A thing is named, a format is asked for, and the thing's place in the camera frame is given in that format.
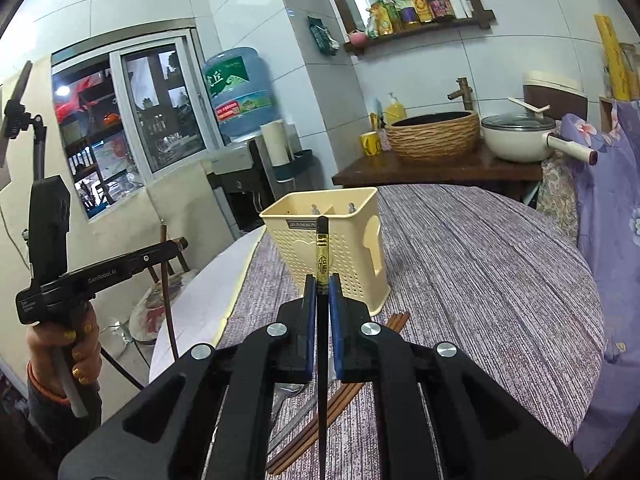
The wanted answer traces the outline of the yellow mug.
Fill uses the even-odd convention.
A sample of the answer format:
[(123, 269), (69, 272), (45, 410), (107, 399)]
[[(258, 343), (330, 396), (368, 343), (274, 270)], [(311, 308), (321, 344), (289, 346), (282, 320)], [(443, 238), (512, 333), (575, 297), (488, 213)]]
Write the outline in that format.
[(383, 153), (380, 137), (376, 131), (369, 131), (360, 136), (360, 145), (363, 153), (373, 157)]

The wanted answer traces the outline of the dark wooden counter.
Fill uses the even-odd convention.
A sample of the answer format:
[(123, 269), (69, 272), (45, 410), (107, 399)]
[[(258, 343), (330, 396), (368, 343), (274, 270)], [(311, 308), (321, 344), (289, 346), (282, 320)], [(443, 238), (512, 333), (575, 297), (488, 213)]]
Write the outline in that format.
[(336, 174), (332, 182), (344, 188), (363, 188), (411, 183), (536, 182), (541, 177), (540, 162), (508, 162), (480, 144), (473, 153), (434, 162), (403, 159), (394, 152), (363, 156)]

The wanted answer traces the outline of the black gold chopstick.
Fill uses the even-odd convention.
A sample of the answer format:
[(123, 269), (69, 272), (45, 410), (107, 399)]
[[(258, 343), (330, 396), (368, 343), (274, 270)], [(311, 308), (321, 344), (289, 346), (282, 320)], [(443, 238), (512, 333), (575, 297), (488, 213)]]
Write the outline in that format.
[(329, 376), (329, 219), (317, 219), (317, 358), (318, 358), (318, 453), (320, 479), (326, 478), (326, 420), (328, 419)]

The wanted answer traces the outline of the purple striped tablecloth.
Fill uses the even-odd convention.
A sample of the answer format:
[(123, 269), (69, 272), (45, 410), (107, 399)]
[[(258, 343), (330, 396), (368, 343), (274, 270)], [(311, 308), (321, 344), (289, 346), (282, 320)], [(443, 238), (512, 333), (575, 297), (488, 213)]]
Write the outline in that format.
[(390, 294), (405, 340), (450, 341), (570, 442), (598, 381), (604, 322), (582, 254), (546, 216), (480, 188), (378, 190)]

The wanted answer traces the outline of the brass faucet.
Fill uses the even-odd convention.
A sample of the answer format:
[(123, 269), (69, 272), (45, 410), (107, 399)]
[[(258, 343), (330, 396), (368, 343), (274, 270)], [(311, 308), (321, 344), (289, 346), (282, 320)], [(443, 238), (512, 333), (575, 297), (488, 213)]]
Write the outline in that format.
[(457, 79), (457, 83), (457, 90), (448, 93), (447, 99), (449, 101), (462, 99), (463, 107), (465, 110), (474, 110), (473, 89), (469, 85), (469, 81), (465, 77), (460, 77)]

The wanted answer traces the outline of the cream plastic utensil holder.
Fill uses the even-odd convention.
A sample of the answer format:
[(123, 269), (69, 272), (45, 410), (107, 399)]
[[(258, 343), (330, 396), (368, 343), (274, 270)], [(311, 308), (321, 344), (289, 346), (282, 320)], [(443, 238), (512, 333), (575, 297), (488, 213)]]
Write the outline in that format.
[(341, 277), (343, 294), (378, 315), (390, 294), (376, 188), (295, 192), (260, 218), (294, 282), (303, 288), (316, 272), (317, 219), (329, 219), (329, 272)]

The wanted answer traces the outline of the water dispenser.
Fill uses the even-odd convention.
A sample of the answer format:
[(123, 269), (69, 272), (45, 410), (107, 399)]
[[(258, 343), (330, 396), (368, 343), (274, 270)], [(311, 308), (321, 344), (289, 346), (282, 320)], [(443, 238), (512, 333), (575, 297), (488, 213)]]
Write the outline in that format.
[(232, 226), (242, 233), (261, 226), (260, 214), (277, 199), (277, 182), (262, 136), (232, 141), (210, 162), (207, 179), (216, 196), (226, 201)]

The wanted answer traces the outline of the rice cooker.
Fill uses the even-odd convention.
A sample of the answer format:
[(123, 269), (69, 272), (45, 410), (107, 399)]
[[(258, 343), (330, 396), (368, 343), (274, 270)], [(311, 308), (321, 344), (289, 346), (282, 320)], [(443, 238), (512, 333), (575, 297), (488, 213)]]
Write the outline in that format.
[(572, 114), (588, 117), (588, 98), (578, 82), (565, 76), (530, 70), (523, 74), (524, 101), (538, 108), (548, 105), (547, 116), (561, 120)]

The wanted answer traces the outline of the yellow box roll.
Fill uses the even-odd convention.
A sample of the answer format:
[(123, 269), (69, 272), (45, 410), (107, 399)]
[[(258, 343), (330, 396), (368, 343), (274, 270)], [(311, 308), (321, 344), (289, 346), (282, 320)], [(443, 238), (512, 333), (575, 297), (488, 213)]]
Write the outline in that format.
[(596, 14), (597, 24), (602, 44), (608, 60), (608, 73), (611, 79), (612, 96), (617, 101), (630, 101), (631, 92), (628, 84), (623, 50), (617, 40), (611, 19), (604, 14)]

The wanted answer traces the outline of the woven basin sink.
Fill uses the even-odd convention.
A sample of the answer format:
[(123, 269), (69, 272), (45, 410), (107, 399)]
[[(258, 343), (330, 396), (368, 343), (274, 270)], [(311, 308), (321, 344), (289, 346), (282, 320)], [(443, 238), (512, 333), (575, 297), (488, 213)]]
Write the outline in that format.
[(386, 127), (395, 154), (412, 162), (437, 162), (470, 154), (480, 138), (477, 112), (446, 112), (409, 117)]

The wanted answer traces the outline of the yellow soap bottle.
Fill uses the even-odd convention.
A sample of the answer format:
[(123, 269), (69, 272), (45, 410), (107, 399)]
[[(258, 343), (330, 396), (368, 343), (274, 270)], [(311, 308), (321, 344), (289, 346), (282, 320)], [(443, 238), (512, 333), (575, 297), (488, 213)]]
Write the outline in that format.
[(393, 92), (388, 94), (390, 97), (390, 104), (386, 107), (384, 116), (385, 123), (388, 126), (392, 126), (395, 122), (401, 122), (408, 117), (405, 107), (398, 101)]

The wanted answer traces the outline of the blue water jug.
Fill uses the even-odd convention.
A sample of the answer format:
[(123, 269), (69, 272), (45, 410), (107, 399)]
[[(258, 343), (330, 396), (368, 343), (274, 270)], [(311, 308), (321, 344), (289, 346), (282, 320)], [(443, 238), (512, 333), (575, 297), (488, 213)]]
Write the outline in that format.
[(267, 64), (255, 49), (221, 52), (205, 62), (202, 73), (222, 136), (234, 140), (280, 118)]

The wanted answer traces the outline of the white pot with lid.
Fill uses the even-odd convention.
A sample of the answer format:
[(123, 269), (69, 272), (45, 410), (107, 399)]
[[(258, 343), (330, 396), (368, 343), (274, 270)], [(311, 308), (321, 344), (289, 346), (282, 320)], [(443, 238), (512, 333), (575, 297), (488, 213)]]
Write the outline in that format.
[(509, 162), (542, 162), (554, 151), (594, 166), (598, 153), (556, 134), (553, 119), (526, 114), (500, 114), (480, 120), (480, 131), (489, 151)]

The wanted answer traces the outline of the green hanging packet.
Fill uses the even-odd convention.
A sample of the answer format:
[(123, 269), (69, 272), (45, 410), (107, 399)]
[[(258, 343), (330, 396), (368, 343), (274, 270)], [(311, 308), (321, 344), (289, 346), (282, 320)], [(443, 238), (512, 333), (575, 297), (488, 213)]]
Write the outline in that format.
[(324, 26), (320, 18), (307, 18), (308, 28), (319, 52), (325, 56), (335, 56), (340, 50), (340, 44), (331, 36), (329, 29)]

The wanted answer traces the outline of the yellow oil bottle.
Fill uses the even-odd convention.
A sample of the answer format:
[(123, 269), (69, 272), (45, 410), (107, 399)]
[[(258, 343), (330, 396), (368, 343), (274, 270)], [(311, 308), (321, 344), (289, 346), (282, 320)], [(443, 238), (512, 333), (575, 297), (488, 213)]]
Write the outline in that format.
[(371, 4), (371, 13), (375, 21), (375, 27), (379, 37), (392, 36), (394, 28), (390, 16), (381, 0)]

